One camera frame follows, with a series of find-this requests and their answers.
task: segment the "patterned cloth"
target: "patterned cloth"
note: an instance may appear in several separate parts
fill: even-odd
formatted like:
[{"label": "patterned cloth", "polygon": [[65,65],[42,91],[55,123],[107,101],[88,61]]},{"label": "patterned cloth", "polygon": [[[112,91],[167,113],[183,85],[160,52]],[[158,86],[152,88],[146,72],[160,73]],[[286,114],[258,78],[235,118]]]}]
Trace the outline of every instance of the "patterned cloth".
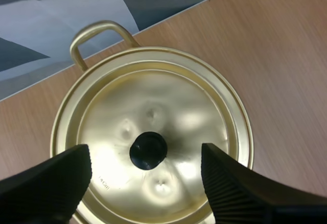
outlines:
[{"label": "patterned cloth", "polygon": [[[0,0],[0,100],[73,64],[84,26],[110,19],[135,34],[203,0]],[[119,42],[107,31],[82,44],[88,57]]]}]

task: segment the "wooden surface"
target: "wooden surface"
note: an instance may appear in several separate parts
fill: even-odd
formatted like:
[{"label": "wooden surface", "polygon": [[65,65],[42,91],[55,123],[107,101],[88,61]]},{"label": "wooden surface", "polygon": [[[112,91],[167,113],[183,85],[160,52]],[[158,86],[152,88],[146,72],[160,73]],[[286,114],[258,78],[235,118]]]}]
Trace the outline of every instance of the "wooden surface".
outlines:
[{"label": "wooden surface", "polygon": [[[208,0],[136,39],[221,72],[248,111],[254,170],[327,196],[327,0]],[[71,67],[0,103],[0,179],[49,157],[56,112],[81,74]]]}]

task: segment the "aluminum pot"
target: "aluminum pot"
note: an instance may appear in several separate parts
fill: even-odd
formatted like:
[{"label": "aluminum pot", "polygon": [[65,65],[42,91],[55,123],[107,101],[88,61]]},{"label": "aluminum pot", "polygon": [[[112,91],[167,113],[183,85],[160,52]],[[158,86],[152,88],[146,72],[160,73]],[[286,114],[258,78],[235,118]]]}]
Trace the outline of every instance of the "aluminum pot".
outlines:
[{"label": "aluminum pot", "polygon": [[[104,30],[130,49],[88,68],[78,45]],[[141,47],[113,21],[82,29],[71,57],[85,73],[54,122],[51,156],[88,144],[92,180],[75,219],[89,224],[215,222],[201,180],[201,144],[214,143],[252,168],[253,138],[245,108],[228,81],[199,58],[166,47]],[[132,161],[144,132],[160,135],[167,153],[152,169]]]}]

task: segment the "pot handle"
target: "pot handle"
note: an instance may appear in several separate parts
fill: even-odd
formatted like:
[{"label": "pot handle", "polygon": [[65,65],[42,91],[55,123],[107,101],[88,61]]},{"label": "pot handle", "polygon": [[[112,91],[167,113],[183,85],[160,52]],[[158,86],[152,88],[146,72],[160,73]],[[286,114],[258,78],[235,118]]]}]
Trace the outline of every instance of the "pot handle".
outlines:
[{"label": "pot handle", "polygon": [[133,38],[133,36],[121,25],[114,21],[98,21],[89,26],[86,26],[81,31],[79,31],[73,38],[70,53],[72,60],[78,65],[83,71],[88,69],[84,59],[82,58],[78,46],[93,36],[105,31],[105,30],[114,30],[122,36],[122,38],[131,46],[131,47],[140,47],[139,43]]}]

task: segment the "black knob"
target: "black knob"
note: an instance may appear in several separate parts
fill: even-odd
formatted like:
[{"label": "black knob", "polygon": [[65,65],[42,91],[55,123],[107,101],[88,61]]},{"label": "black knob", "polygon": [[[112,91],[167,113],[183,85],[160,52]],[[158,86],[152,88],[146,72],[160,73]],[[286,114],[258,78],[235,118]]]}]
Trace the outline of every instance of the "black knob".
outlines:
[{"label": "black knob", "polygon": [[167,144],[160,134],[144,132],[134,141],[129,150],[129,156],[136,167],[150,170],[165,159],[167,151]]}]

